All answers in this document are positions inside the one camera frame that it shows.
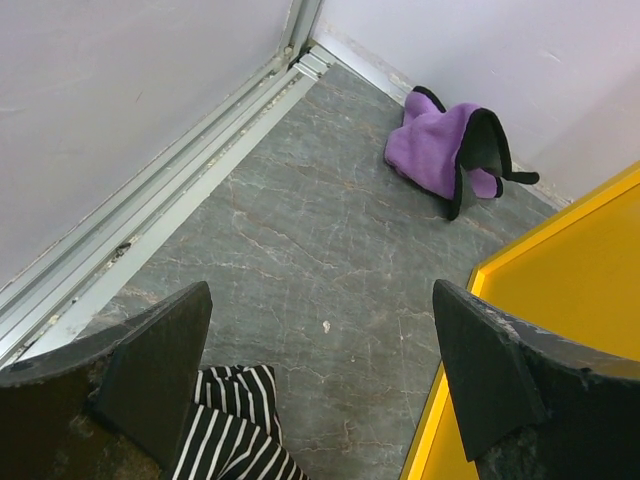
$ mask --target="purple towel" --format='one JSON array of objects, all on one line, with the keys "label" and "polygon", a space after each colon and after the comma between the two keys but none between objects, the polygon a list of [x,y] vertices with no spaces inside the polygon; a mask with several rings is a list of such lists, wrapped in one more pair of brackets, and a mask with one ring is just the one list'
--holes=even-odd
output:
[{"label": "purple towel", "polygon": [[391,132],[389,165],[424,189],[451,201],[448,218],[460,212],[464,177],[480,198],[502,195],[502,182],[533,184],[534,172],[513,172],[509,144],[498,117],[472,103],[446,110],[424,87],[407,96],[402,127]]}]

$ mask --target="yellow tray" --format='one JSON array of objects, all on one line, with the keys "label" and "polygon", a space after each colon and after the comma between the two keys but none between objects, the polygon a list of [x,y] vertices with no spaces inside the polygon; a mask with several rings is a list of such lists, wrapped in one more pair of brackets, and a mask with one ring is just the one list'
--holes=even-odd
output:
[{"label": "yellow tray", "polygon": [[[640,361],[640,162],[509,245],[469,289],[593,348]],[[477,480],[464,456],[442,364],[402,480]]]}]

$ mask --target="white wall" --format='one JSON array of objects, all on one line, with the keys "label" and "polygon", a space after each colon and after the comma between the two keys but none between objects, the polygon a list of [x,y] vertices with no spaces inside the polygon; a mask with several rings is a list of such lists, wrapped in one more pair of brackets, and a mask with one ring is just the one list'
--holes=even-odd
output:
[{"label": "white wall", "polygon": [[640,159],[639,20],[637,0],[325,0],[316,39],[396,95],[491,108],[575,199]]},{"label": "white wall", "polygon": [[0,288],[275,54],[291,0],[0,0]]}]

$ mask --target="floor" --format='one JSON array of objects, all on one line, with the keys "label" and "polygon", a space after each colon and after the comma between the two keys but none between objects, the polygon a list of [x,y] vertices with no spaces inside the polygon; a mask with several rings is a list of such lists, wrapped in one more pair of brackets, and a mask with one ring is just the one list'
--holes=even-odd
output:
[{"label": "floor", "polygon": [[398,478],[440,361],[434,280],[464,285],[553,213],[507,185],[444,220],[382,161],[401,114],[332,67],[83,334],[204,279],[203,364],[275,366],[285,445],[308,474]]}]

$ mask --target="black and white striped cloth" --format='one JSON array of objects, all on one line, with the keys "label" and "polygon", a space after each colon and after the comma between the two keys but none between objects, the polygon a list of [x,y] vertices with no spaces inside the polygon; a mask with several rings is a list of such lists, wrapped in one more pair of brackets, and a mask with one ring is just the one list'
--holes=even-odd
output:
[{"label": "black and white striped cloth", "polygon": [[273,368],[198,371],[172,480],[309,480],[282,447]]}]

